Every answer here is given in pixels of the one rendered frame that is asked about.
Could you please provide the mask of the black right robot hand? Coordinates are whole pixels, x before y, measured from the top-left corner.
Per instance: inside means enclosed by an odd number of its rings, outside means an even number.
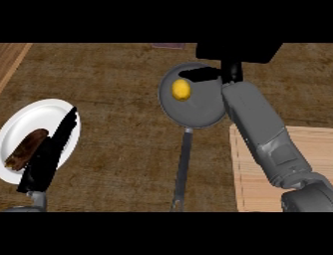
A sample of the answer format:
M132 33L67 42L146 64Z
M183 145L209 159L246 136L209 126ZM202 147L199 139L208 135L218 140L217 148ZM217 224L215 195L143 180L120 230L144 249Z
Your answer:
M199 59L220 60L221 68L203 67L181 71L178 75L193 82L221 79L227 84L243 81L243 63L267 64L282 47L282 42L259 43L208 43L199 42L196 57Z

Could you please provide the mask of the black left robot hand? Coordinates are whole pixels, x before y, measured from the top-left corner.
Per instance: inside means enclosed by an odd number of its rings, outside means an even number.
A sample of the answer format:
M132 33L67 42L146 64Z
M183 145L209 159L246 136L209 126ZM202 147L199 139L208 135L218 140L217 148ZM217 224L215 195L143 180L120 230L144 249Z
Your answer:
M61 154L78 125L78 108L69 111L52 136L44 140L26 166L18 192L45 192L52 183Z

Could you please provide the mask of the grey frying pan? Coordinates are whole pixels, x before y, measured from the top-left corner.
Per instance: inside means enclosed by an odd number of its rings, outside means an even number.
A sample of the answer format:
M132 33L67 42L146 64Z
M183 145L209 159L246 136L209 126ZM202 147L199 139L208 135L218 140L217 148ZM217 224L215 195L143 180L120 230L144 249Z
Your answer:
M184 80L190 97L180 101L172 96L172 84ZM175 192L171 211L184 212L184 193L193 141L193 130L212 127L225 116L221 97L221 69L202 62L178 64L166 72L159 86L159 100L168 117L184 127Z

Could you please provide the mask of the pale wooden cutting board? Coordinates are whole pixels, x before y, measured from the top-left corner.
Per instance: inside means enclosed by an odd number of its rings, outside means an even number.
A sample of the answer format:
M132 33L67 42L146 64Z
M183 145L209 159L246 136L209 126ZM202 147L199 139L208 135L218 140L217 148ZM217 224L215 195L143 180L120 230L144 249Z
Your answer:
M313 166L333 184L333 128L289 127L292 140ZM237 126L230 126L237 209L240 212L280 212L285 189L270 184L249 152Z

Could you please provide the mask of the brown sweet potato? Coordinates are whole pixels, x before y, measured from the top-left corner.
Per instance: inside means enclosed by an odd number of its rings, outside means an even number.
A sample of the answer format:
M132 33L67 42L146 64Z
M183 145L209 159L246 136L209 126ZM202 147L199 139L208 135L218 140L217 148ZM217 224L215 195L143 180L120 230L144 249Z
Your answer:
M14 152L8 156L5 160L5 166L11 168L13 170L18 171L21 170L30 159L32 156L50 135L50 131L45 128L38 128L33 130L24 139L21 140Z

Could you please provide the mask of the white round plate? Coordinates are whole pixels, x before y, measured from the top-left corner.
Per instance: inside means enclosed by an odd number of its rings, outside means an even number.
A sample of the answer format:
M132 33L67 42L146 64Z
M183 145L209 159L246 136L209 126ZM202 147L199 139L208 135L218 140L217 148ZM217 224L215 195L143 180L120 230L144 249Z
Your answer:
M55 134L60 123L73 109L73 105L60 99L47 99L24 107L0 128L0 179L11 183L21 182L24 170L16 171L5 166L5 159L14 152L27 134L45 128Z

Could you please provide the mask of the small purple flat object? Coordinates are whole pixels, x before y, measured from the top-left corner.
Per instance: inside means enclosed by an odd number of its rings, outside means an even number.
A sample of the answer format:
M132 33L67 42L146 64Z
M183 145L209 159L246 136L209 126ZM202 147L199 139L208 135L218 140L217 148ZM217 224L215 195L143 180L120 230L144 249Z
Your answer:
M153 43L155 48L184 49L186 43Z

